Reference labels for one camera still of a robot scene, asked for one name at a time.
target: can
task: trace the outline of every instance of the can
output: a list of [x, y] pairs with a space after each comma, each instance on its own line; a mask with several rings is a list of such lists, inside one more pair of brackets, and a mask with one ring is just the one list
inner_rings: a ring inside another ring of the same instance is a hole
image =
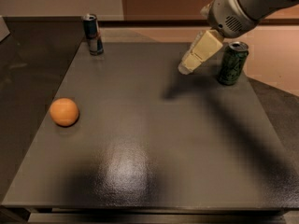
[[217, 80], [223, 85], [234, 85], [242, 73], [248, 55], [247, 44], [239, 41], [230, 43], [224, 51]]
[[86, 14], [82, 17], [82, 21], [91, 55], [102, 54], [104, 49], [96, 15]]

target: can lid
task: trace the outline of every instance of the can lid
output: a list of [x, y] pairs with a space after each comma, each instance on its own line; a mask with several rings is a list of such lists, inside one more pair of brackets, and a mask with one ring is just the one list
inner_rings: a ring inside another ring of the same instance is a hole
[[82, 19], [85, 21], [93, 21], [93, 20], [96, 20], [96, 15], [88, 13], [88, 14], [82, 16]]
[[235, 41], [229, 44], [230, 48], [235, 51], [247, 51], [249, 50], [249, 46], [241, 41]]

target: floor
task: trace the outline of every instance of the floor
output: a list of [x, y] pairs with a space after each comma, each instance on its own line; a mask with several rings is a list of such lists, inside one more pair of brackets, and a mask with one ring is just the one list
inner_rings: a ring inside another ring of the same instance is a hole
[[[105, 42], [193, 42], [199, 31], [205, 29], [208, 28], [102, 28], [101, 33]], [[249, 78], [252, 78], [253, 88], [262, 85], [265, 88], [260, 89], [259, 87], [257, 91], [266, 93], [266, 90], [272, 87], [276, 91], [275, 95], [289, 97], [289, 99], [283, 99], [284, 103], [291, 102], [295, 107], [298, 106], [299, 110], [299, 98], [296, 97], [299, 96], [299, 65], [297, 62], [299, 61], [299, 52], [297, 52], [298, 46], [296, 46], [296, 42], [299, 40], [299, 27], [258, 27], [238, 40], [246, 42], [250, 46], [250, 56], [244, 71]], [[264, 101], [261, 100], [261, 103], [268, 102], [268, 98]], [[263, 105], [270, 107], [272, 104], [264, 103]], [[270, 119], [275, 117], [273, 114], [267, 115]], [[285, 120], [291, 118], [293, 118], [293, 114], [286, 117]], [[281, 127], [285, 126], [284, 121], [281, 122], [281, 120], [271, 119], [271, 122], [277, 132], [282, 131]], [[295, 137], [297, 129], [294, 128], [293, 131], [294, 133], [291, 133], [293, 142], [284, 145], [292, 154], [292, 161], [299, 174], [299, 146], [297, 146], [299, 136]], [[299, 224], [299, 211], [289, 212], [284, 217], [287, 224]]]

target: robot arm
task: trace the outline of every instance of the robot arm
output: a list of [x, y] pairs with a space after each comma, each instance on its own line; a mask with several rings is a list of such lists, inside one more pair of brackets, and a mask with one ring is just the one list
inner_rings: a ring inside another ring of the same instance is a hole
[[296, 4], [299, 0], [214, 0], [204, 11], [213, 29], [224, 37], [236, 38], [271, 13]]

